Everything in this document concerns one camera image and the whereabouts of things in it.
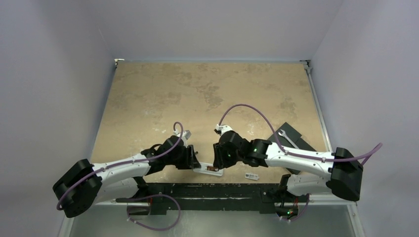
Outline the white remote control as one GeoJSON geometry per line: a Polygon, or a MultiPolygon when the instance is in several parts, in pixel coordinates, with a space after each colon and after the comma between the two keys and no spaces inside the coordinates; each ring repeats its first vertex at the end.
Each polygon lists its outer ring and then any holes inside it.
{"type": "Polygon", "coordinates": [[[214,167],[211,163],[200,162],[199,168],[194,168],[194,172],[206,175],[213,175],[221,177],[223,175],[223,170],[214,167]]]}

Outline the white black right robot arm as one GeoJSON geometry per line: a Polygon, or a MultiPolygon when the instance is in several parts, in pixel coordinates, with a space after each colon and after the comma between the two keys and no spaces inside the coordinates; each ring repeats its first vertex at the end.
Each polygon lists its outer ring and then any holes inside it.
{"type": "Polygon", "coordinates": [[[277,194],[284,201],[314,193],[332,193],[348,201],[360,199],[363,165],[345,148],[338,147],[335,152],[280,149],[277,143],[263,139],[248,141],[230,130],[220,136],[213,150],[213,165],[218,169],[229,168],[240,161],[251,167],[301,171],[300,175],[281,178],[277,194]]]}

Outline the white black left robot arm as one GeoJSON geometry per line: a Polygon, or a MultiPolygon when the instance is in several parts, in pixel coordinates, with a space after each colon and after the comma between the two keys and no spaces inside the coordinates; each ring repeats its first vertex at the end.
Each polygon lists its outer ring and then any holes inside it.
{"type": "Polygon", "coordinates": [[[200,168],[193,145],[185,138],[171,136],[140,153],[108,163],[77,161],[54,185],[57,210],[72,218],[87,211],[93,204],[118,198],[141,202],[147,197],[144,176],[173,165],[178,170],[200,168]]]}

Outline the white battery cover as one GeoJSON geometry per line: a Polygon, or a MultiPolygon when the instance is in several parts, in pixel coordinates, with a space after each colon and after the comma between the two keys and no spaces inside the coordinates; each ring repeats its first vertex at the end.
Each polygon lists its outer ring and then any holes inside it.
{"type": "Polygon", "coordinates": [[[249,180],[258,181],[259,180],[259,175],[253,174],[253,173],[246,173],[245,178],[249,179],[249,180]]]}

